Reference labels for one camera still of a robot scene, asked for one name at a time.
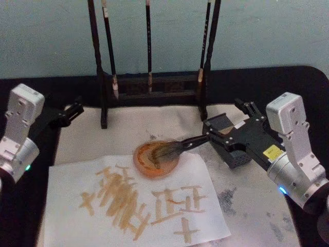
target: blue wall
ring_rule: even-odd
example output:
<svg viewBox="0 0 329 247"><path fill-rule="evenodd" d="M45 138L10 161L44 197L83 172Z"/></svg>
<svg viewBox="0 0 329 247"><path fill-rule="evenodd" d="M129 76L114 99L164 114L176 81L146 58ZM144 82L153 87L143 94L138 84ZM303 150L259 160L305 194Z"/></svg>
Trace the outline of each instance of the blue wall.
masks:
<svg viewBox="0 0 329 247"><path fill-rule="evenodd" d="M107 3L117 73L147 72L145 2ZM153 72L198 70L206 6L151 0ZM95 7L110 73L101 0ZM0 0L0 23L0 78L96 73L87 0ZM328 58L328 0L222 1L212 69L303 64L329 77Z"/></svg>

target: yellow label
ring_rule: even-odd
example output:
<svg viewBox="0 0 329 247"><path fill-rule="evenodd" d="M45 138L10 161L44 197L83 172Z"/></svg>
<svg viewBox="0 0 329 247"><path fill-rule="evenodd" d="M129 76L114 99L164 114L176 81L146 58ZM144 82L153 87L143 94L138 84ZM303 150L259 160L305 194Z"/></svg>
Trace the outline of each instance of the yellow label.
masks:
<svg viewBox="0 0 329 247"><path fill-rule="evenodd" d="M283 151L276 145L270 146L263 152L263 154L268 157L272 162L275 161L282 153Z"/></svg>

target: paint dish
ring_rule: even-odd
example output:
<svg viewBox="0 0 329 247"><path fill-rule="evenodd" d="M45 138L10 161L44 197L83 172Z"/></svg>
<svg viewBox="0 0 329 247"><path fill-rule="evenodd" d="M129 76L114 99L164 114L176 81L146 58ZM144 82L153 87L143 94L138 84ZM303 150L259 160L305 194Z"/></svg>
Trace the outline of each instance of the paint dish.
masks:
<svg viewBox="0 0 329 247"><path fill-rule="evenodd" d="M139 146L134 152L134 164L136 168L148 178L161 177L170 173L178 164L179 158L157 164L149 159L149 155L155 148L166 143L165 141L148 142Z"/></svg>

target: white paper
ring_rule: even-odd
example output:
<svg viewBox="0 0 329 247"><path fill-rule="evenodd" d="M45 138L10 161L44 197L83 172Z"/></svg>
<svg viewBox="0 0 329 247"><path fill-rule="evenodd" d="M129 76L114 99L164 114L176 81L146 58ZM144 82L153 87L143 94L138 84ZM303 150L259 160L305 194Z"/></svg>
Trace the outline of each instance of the white paper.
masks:
<svg viewBox="0 0 329 247"><path fill-rule="evenodd" d="M136 234L127 228L125 231L118 225L113 226L115 216L106 215L111 198L104 207L100 207L102 198L97 198L101 189L100 181L106 181L104 174L96 175L97 172L110 167L111 173L124 175L126 169L129 184L138 192L137 209L142 203L146 206L141 216L150 214L150 219L145 229L137 240L133 240ZM200 186L197 188L199 210L195 208L193 189L182 189L187 186ZM172 192L172 200L168 200L173 206L174 213L180 213L162 223L151 224L156 219L156 200L152 192L160 192L165 189L176 189ZM81 193L95 198L90 205L94 210L91 216L86 207L79 207L83 203ZM191 213L181 211L186 209L187 197L191 200L191 210L201 211ZM158 199L162 202L162 217L167 217L167 204L164 195ZM188 221L189 230L198 230L187 235L187 240L182 232L182 221ZM132 217L130 224L138 228L140 220ZM183 153L180 156L177 167L163 179L147 179L141 175L133 165L132 156L104 156L98 160L80 162L65 166L49 168L49 183L47 205L45 215L45 243L44 246L190 246L197 243L207 242L224 238L230 235L216 192L208 174L206 164L198 154Z"/></svg>

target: blue led light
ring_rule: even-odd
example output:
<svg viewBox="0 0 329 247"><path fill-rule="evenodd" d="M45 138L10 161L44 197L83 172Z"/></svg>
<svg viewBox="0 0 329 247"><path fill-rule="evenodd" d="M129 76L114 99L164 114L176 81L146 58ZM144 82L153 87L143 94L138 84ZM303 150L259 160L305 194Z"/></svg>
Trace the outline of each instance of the blue led light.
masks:
<svg viewBox="0 0 329 247"><path fill-rule="evenodd" d="M285 189L284 188L282 188L282 187L279 187L279 189L281 190L281 192L282 193L284 193L285 195L287 194L287 192L285 191Z"/></svg>

